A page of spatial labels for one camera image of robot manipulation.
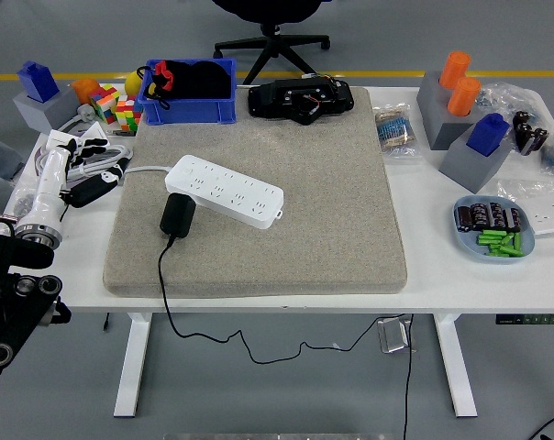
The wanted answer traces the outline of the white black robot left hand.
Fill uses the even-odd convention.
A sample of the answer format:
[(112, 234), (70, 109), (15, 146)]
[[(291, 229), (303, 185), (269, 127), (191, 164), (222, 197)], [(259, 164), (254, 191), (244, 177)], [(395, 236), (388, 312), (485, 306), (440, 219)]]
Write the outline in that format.
[(68, 206), (85, 207), (117, 187), (133, 156), (105, 138), (71, 137), (53, 130), (32, 205), (17, 222), (17, 233), (57, 236)]

